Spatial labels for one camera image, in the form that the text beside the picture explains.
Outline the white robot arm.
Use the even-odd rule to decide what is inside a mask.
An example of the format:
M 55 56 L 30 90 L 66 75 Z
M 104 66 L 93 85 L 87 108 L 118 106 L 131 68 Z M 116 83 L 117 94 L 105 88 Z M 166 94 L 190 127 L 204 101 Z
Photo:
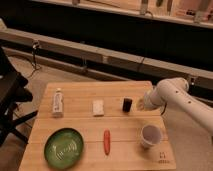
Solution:
M 137 101 L 136 107 L 138 110 L 155 110 L 173 103 L 213 136 L 213 108 L 193 98 L 188 90 L 189 83 L 184 78 L 163 79 Z

